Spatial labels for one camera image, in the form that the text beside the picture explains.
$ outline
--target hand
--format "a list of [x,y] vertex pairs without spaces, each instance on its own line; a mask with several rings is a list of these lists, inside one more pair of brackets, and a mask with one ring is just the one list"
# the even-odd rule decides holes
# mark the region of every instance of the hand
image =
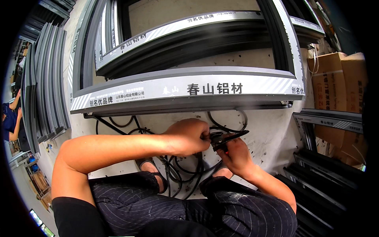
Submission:
[[229,154],[225,154],[222,149],[217,150],[217,154],[222,158],[230,171],[241,178],[251,175],[255,165],[251,159],[249,149],[241,138],[235,138],[226,143]]
[[168,136],[175,156],[192,155],[209,148],[209,125],[199,119],[184,119],[171,125],[163,134]]
[[22,118],[22,110],[19,108],[17,118]]

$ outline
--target lap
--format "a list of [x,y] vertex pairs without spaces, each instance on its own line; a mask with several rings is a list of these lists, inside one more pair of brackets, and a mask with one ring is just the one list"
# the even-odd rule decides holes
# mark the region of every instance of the lap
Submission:
[[183,201],[158,195],[159,186],[149,172],[91,180],[90,187],[112,236],[136,235],[157,219],[185,219]]
[[286,237],[297,228],[296,215],[288,203],[224,177],[200,187],[208,199],[184,201],[157,195],[159,187],[149,172],[104,180],[94,180],[90,186],[114,235],[135,235],[145,224],[161,218],[194,221],[217,236]]

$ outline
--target concrete floor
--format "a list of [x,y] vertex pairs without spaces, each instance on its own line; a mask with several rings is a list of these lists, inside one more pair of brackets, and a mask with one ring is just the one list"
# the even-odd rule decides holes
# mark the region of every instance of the concrete floor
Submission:
[[[70,13],[70,19],[64,26],[67,31],[65,52],[64,52],[64,90],[67,95],[67,67],[69,52],[74,36],[74,31],[78,22],[79,15],[84,7],[86,0],[77,0],[74,9]],[[130,6],[130,22],[132,34],[136,35],[142,31],[148,30],[165,22],[179,19],[194,14],[214,12],[220,10],[259,10],[255,1],[247,0],[141,0]],[[303,59],[308,57],[308,51],[302,49]],[[274,68],[274,60],[271,49],[249,50],[242,52],[227,53],[213,57],[195,60],[189,63],[178,65],[177,67],[194,67],[194,66],[252,66]],[[303,62],[304,68],[308,68],[306,60]],[[101,81],[101,77],[94,79],[95,82]],[[250,133],[243,137],[248,145],[254,163],[260,165],[265,171],[275,174],[283,173],[283,167],[293,162],[294,151],[302,148],[298,129],[292,119],[293,112],[299,112],[301,108],[313,108],[313,89],[310,82],[310,74],[307,71],[305,77],[307,99],[306,101],[295,101],[292,108],[282,110],[248,110],[245,111],[248,116],[247,130]],[[213,118],[220,124],[226,125],[232,129],[241,129],[243,116],[239,116],[237,111],[216,111],[212,112]],[[41,158],[38,163],[41,169],[51,180],[52,168],[56,155],[62,143],[70,138],[83,135],[95,134],[94,119],[84,119],[83,115],[69,115],[71,129],[52,142],[53,149],[49,153],[46,151],[47,144],[40,144]],[[164,132],[172,123],[185,118],[199,118],[212,125],[211,121],[204,112],[194,113],[172,113],[161,115],[141,115],[137,116],[141,127],[147,127],[155,133]],[[116,117],[115,122],[125,124],[130,117]],[[126,128],[121,130],[128,132],[136,128],[133,122]],[[115,131],[99,124],[99,134],[117,134]],[[204,159],[209,165],[216,164],[220,159],[212,149],[205,151]],[[161,172],[164,173],[164,167],[160,161],[156,160],[156,164]],[[192,157],[181,161],[183,167],[194,169],[195,160]],[[89,178],[114,176],[119,174],[127,174],[138,171],[134,161],[126,161],[116,165],[112,165],[89,174]],[[253,187],[238,176],[234,176],[232,180],[242,183],[246,186]],[[187,190],[191,190],[192,184],[184,186],[182,192],[177,196],[182,198],[186,196]],[[172,182],[172,189],[177,189],[177,184]],[[191,198],[203,197],[197,190]]]

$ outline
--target dust spot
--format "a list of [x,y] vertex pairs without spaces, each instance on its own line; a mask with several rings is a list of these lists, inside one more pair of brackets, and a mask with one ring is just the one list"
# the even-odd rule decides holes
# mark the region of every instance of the dust spot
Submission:
[[228,192],[230,193],[229,198],[234,199],[236,201],[239,201],[242,197],[247,197],[247,195],[243,195],[242,193],[234,193],[234,192]]

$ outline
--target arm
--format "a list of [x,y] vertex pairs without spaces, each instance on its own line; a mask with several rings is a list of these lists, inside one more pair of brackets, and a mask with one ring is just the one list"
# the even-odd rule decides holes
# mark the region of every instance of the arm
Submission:
[[52,198],[65,196],[95,205],[89,172],[122,162],[160,155],[190,155],[209,148],[206,122],[185,119],[157,135],[90,135],[65,141],[55,160]]
[[21,96],[21,89],[18,91],[18,93],[17,93],[16,98],[14,99],[14,101],[11,104],[9,104],[9,108],[11,110],[15,110],[17,108],[17,104],[19,102],[20,96]]
[[226,145],[229,150],[228,155],[221,149],[217,153],[232,173],[256,186],[262,192],[286,201],[296,213],[296,200],[292,191],[280,180],[253,163],[249,149],[241,138],[233,139]]
[[13,132],[9,132],[9,140],[10,141],[15,141],[15,140],[17,140],[19,138],[21,119],[22,119],[22,111],[21,111],[21,108],[19,108],[18,115],[17,115],[16,126],[14,127],[14,131]]

